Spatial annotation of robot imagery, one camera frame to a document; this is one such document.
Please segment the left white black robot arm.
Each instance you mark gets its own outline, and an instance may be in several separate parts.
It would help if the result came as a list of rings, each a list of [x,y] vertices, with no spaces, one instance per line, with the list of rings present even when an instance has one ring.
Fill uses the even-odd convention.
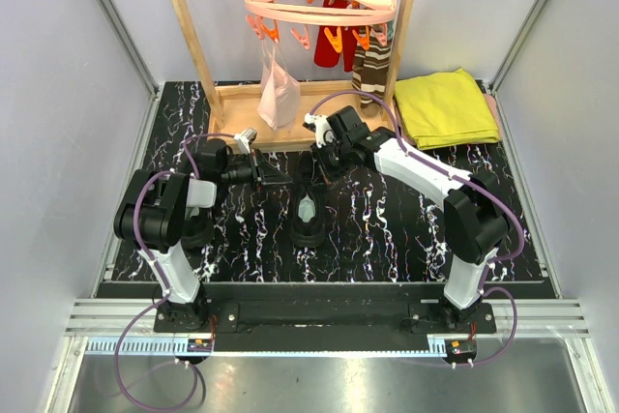
[[[233,137],[240,153],[222,137],[208,136],[203,149],[187,155],[180,171],[133,173],[113,220],[116,237],[135,245],[160,286],[153,303],[164,326],[196,332],[214,320],[205,289],[190,266],[188,251],[213,240],[214,219],[231,187],[255,190],[292,183],[251,147],[250,135]]]

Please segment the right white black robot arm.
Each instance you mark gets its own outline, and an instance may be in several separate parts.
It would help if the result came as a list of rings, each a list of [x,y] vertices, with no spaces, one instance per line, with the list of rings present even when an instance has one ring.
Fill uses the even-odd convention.
[[[496,179],[441,163],[385,127],[372,131],[352,106],[330,116],[308,113],[304,126],[315,135],[311,150],[328,180],[363,166],[402,182],[440,208],[453,257],[436,319],[448,331],[464,330],[482,302],[490,262],[515,224],[499,201]]]

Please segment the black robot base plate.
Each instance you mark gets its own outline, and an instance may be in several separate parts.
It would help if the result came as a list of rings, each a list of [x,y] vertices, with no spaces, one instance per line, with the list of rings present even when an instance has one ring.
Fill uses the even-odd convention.
[[[494,336],[488,303],[462,316],[440,284],[208,283],[199,318],[158,310],[157,333],[215,332],[218,352],[329,356],[436,352],[443,338]]]

